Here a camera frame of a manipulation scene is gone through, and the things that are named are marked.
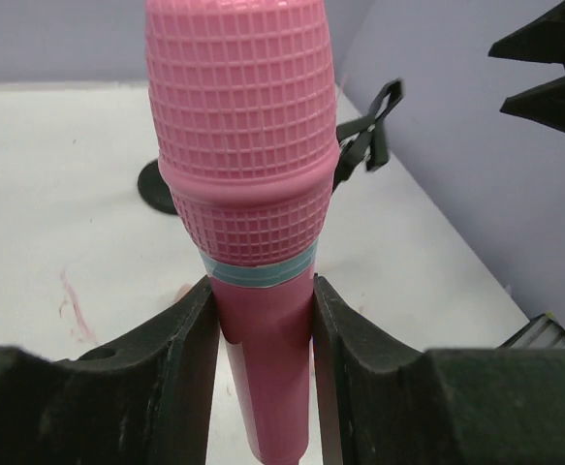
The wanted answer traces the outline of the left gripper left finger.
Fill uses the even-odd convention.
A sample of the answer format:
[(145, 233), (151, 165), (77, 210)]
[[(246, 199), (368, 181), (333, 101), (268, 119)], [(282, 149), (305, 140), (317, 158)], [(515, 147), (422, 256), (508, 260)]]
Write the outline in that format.
[(78, 359), (0, 346), (0, 464), (203, 464), (219, 343), (207, 279)]

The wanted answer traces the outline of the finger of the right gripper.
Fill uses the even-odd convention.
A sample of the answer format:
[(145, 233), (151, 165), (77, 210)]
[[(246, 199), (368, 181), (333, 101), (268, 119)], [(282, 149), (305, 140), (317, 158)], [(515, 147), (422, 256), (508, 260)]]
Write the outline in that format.
[(565, 1), (494, 43), (488, 56), (565, 66)]
[(565, 133), (565, 76), (508, 97), (500, 111)]

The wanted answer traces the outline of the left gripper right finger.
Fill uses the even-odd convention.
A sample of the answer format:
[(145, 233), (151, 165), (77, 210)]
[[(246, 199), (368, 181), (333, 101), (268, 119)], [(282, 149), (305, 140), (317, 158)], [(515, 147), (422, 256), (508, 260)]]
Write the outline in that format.
[(565, 329), (531, 320), (495, 349), (419, 352), (314, 280), (327, 464), (565, 464)]

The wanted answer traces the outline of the pink toy microphone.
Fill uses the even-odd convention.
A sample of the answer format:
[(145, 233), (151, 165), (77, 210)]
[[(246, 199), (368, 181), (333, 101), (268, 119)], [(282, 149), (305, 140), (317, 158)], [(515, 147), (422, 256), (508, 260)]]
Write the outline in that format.
[(321, 1), (149, 1), (162, 178), (210, 280), (250, 449), (308, 445), (317, 242), (339, 157)]

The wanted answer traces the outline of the black round-base stand front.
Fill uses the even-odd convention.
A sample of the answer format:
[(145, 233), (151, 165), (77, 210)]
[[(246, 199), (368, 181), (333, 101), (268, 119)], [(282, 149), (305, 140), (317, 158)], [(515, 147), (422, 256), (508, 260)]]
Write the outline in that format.
[[(366, 171), (375, 172), (389, 162), (391, 155), (385, 119), (403, 97), (403, 80), (393, 79), (383, 85), (365, 115), (337, 125), (340, 155), (334, 172), (333, 191), (348, 181), (361, 163), (365, 163)], [(156, 160), (141, 170), (137, 188), (141, 199), (149, 207), (163, 214), (177, 215), (172, 195), (162, 179)]]

